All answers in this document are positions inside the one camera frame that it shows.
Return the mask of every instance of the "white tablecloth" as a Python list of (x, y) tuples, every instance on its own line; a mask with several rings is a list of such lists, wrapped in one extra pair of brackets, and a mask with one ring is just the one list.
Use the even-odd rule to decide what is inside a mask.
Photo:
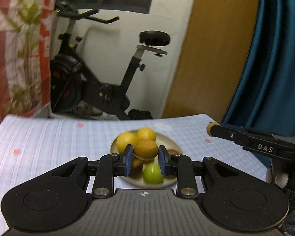
[[(205, 114), (162, 120), (85, 121), (7, 116), (0, 125), (0, 202), (14, 186), (76, 157), (98, 160), (123, 131), (149, 126), (174, 140), (192, 160), (212, 156), (264, 180), (266, 167), (250, 152), (228, 140), (209, 137)], [(199, 192), (203, 192), (197, 177)], [(115, 188), (134, 188), (115, 178)], [(7, 230), (0, 211), (0, 235)]]

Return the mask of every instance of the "wooden door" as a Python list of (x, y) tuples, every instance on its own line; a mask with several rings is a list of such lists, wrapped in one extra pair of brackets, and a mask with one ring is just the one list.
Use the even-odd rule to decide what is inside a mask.
[(194, 0), (163, 118), (221, 121), (251, 44), (259, 0)]

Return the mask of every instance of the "plate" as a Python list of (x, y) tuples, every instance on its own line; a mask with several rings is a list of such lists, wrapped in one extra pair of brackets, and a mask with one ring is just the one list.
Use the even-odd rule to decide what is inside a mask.
[[(180, 149), (180, 147), (173, 141), (171, 140), (169, 137), (160, 134), (158, 132), (156, 132), (156, 141), (155, 141), (156, 145), (159, 147), (160, 145), (164, 145), (166, 147), (167, 150), (175, 150), (177, 153), (183, 154), (182, 150)], [(117, 137), (115, 138), (115, 140), (112, 142), (111, 146), (110, 146), (110, 153), (118, 153), (118, 148), (117, 148)], [(158, 163), (159, 162), (159, 158), (158, 155), (154, 158), (154, 163)], [(171, 177), (171, 176), (165, 176), (164, 177), (164, 181), (162, 184), (147, 184), (143, 181), (143, 174), (141, 173), (139, 176), (137, 177), (130, 177), (130, 176), (121, 176), (121, 178), (125, 181), (127, 181), (128, 183), (139, 187), (139, 188), (143, 188), (143, 189), (156, 189), (156, 188), (165, 188), (168, 187), (172, 184), (174, 184), (177, 181), (176, 177)]]

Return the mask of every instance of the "blue gripper pad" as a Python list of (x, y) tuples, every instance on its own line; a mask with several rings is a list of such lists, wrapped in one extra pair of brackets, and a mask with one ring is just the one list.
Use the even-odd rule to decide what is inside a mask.
[(133, 160), (133, 146), (130, 147), (127, 156), (126, 156), (126, 166), (125, 166), (125, 172), (126, 175), (130, 175), (130, 170), (131, 170), (131, 166), (132, 166), (132, 160)]
[(159, 147), (159, 166), (161, 168), (162, 175), (165, 176), (165, 157), (161, 147)]

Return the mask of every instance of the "lemon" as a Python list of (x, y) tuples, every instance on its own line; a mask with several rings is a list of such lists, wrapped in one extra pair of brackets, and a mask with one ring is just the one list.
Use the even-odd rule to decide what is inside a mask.
[(120, 134), (117, 138), (117, 148), (118, 152), (122, 154), (124, 152), (124, 149), (128, 144), (133, 145), (134, 139), (135, 139), (135, 134), (129, 131), (126, 131), (122, 134)]
[(133, 149), (134, 155), (141, 160), (152, 160), (158, 153), (157, 145), (150, 139), (142, 139)]
[(139, 142), (142, 139), (149, 139), (155, 142), (156, 134), (151, 128), (141, 128), (136, 133), (136, 141)]

